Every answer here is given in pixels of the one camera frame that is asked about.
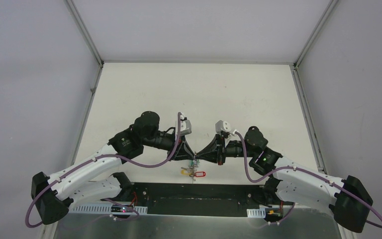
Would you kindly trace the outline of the yellow tag key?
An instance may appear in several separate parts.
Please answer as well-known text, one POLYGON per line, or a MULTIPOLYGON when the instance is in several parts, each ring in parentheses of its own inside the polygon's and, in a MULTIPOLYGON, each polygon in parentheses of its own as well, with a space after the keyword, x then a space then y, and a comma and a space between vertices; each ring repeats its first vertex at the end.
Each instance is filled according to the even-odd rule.
POLYGON ((185 168, 185 167, 182 167, 181 168, 181 174, 182 175, 186 175, 186 176, 193 176, 194 174, 194 170, 192 168, 185 168))

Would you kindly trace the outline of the red tag key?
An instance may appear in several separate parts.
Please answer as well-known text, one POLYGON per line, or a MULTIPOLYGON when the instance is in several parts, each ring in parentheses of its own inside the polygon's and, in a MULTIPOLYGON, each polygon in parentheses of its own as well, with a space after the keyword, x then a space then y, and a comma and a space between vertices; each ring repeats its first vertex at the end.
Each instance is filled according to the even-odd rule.
POLYGON ((194 177, 205 177, 206 176, 206 172, 204 172, 204 171, 196 171, 196 172, 194 172, 194 175, 193 175, 194 177))

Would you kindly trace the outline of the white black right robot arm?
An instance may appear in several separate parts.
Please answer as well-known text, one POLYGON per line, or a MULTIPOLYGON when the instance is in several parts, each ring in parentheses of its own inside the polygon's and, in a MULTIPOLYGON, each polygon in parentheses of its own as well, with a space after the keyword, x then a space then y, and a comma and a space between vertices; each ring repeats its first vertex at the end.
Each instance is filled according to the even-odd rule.
POLYGON ((227 157, 242 157, 245 172, 263 176, 263 199, 269 204, 292 202, 333 217, 340 226, 361 233, 367 223, 372 197, 360 179, 343 179, 310 170, 268 147, 256 126, 245 135, 228 127, 218 129, 212 142, 196 158, 223 165, 227 157))

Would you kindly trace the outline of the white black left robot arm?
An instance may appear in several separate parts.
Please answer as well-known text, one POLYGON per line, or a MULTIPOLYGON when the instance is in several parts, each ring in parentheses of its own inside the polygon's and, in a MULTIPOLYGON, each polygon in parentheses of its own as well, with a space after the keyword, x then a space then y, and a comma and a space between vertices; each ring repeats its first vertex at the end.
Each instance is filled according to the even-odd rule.
POLYGON ((156 112, 143 112, 127 129, 117 133, 88 158, 58 172, 46 175, 39 172, 32 177, 31 198, 25 224, 28 228, 49 225, 61 220, 76 206, 94 200, 117 198, 127 201, 132 194, 130 181, 124 173, 113 173, 104 180, 93 179, 125 163, 157 168, 169 161, 192 160, 194 154, 185 136, 191 134, 191 121, 181 112, 177 114, 173 133, 159 130, 160 117, 156 112), (167 152, 167 158, 156 164, 135 161, 144 147, 167 152))

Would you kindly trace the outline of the black robot base mount plate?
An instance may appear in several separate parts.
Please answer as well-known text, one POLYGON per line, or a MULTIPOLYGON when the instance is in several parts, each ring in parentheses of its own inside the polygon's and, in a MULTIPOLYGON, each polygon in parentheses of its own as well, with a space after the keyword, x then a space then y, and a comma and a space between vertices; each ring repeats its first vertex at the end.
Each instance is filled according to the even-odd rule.
POLYGON ((246 217, 248 209, 281 205, 258 185, 134 183, 112 200, 134 201, 151 215, 210 217, 246 217))

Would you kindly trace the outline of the aluminium frame rail right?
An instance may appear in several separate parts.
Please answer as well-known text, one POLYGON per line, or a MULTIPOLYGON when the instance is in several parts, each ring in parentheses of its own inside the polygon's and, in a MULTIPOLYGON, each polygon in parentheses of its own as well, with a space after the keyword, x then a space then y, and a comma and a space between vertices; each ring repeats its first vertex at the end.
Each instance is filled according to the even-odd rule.
POLYGON ((297 59, 291 64, 290 70, 297 92, 299 104, 302 110, 303 119, 308 132, 309 140, 311 143, 314 159, 319 172, 327 174, 326 164, 321 152, 320 142, 318 140, 315 123, 312 116, 312 110, 309 100, 309 92, 307 91, 308 82, 304 79, 304 67, 305 59, 310 54, 311 49, 315 46, 317 39, 321 35, 323 29, 327 25, 327 22, 333 15, 336 7, 339 5, 339 0, 329 0, 328 4, 322 13, 320 19, 316 23, 313 31, 309 35, 306 43, 304 44, 297 59))

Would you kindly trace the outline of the aluminium frame rail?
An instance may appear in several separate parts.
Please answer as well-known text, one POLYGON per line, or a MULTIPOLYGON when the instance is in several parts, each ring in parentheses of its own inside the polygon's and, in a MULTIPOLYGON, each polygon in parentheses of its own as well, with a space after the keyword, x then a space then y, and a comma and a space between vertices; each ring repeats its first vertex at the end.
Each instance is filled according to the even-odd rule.
POLYGON ((100 78, 103 60, 92 40, 75 1, 66 0, 64 3, 72 16, 77 32, 80 34, 79 44, 84 51, 84 53, 75 60, 75 63, 79 64, 79 76, 82 83, 79 89, 79 109, 75 110, 78 114, 76 116, 78 122, 75 123, 75 126, 77 126, 78 129, 75 131, 75 142, 73 143, 73 148, 67 161, 67 165, 71 166, 75 163, 78 155, 85 125, 95 96, 96 86, 100 78))
POLYGON ((291 64, 290 70, 297 92, 299 104, 302 110, 303 119, 308 132, 309 140, 311 143, 314 159, 319 172, 327 174, 326 164, 321 152, 320 142, 318 140, 315 123, 312 116, 312 110, 309 100, 309 92, 307 91, 308 82, 304 79, 304 67, 305 59, 310 54, 311 49, 315 46, 317 39, 321 35, 323 29, 327 25, 327 22, 333 15, 336 7, 339 5, 339 0, 329 0, 328 4, 322 13, 320 19, 316 23, 313 31, 309 35, 306 43, 304 44, 297 59, 291 64))

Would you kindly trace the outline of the aluminium frame rail left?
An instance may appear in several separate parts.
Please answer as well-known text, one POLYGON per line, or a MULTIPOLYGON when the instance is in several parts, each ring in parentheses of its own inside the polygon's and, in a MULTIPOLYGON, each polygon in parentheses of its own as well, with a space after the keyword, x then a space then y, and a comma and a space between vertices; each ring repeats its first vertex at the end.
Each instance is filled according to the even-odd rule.
POLYGON ((72 16, 77 32, 80 34, 79 44, 84 51, 84 53, 75 60, 75 63, 79 64, 79 76, 82 83, 79 89, 79 109, 75 110, 78 114, 76 116, 78 122, 75 123, 75 126, 77 126, 78 129, 75 131, 75 142, 73 143, 73 148, 67 161, 67 165, 71 166, 75 163, 78 155, 85 125, 95 96, 96 86, 100 78, 103 60, 92 40, 75 1, 66 0, 64 3, 72 16))

